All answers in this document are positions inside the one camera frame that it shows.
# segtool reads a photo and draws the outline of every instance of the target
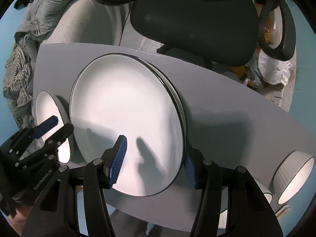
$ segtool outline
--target black office chair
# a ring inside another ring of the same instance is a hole
[[[141,35],[165,44],[157,50],[166,53],[179,48],[204,61],[228,66],[246,64],[256,44],[280,61],[292,58],[296,34],[293,17],[285,0],[266,0],[258,18],[252,0],[96,0],[110,6],[134,1],[131,24]],[[280,6],[282,41],[272,49],[264,39],[270,11]]]

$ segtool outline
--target white bowl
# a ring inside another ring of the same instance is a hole
[[[301,151],[292,152],[280,165],[273,186],[278,203],[284,204],[304,185],[314,167],[315,158]]]
[[[255,179],[256,183],[258,184],[259,188],[263,192],[264,196],[268,200],[269,203],[272,201],[272,193],[265,187],[262,183],[260,183],[257,179]]]
[[[41,124],[51,116],[58,117],[58,125],[48,131],[42,136],[43,142],[45,142],[52,134],[62,128],[65,124],[70,123],[69,117],[65,108],[55,95],[51,95],[47,91],[39,93],[36,99],[35,115],[37,124]],[[58,147],[58,160],[61,163],[68,163],[71,157],[71,150],[74,146],[73,135],[68,137],[66,141]]]

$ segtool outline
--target blue wall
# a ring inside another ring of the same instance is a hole
[[[13,8],[13,4],[11,4],[10,8],[0,20],[0,145],[18,130],[12,114],[8,109],[6,99],[2,95],[4,64],[7,61],[13,47],[14,33],[21,24],[22,17],[25,13],[25,8],[16,10]]]
[[[316,34],[289,0],[296,27],[297,70],[290,114],[316,135]],[[291,210],[280,220],[286,236],[301,219],[316,192],[316,167],[302,189],[287,202]]]
[[[316,135],[316,34],[293,1],[288,1],[296,27],[297,70],[290,114]]]

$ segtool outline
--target metal screw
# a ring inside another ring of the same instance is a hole
[[[67,168],[68,168],[68,167],[67,167],[66,165],[62,165],[62,166],[59,167],[58,170],[59,170],[60,172],[64,172]]]
[[[93,161],[93,164],[95,164],[95,165],[99,165],[99,164],[101,164],[102,163],[102,159],[95,159],[94,161]]]
[[[243,166],[239,166],[239,167],[238,167],[238,171],[239,171],[240,173],[245,173],[245,172],[246,172],[246,169],[245,169]]]
[[[209,159],[205,159],[205,160],[203,160],[203,163],[205,164],[205,165],[212,165],[212,161],[211,160],[209,160]]]

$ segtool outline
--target plastic bag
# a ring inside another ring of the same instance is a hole
[[[259,71],[263,80],[271,85],[282,83],[286,86],[291,75],[291,67],[289,61],[279,61],[269,57],[262,50],[259,52]]]

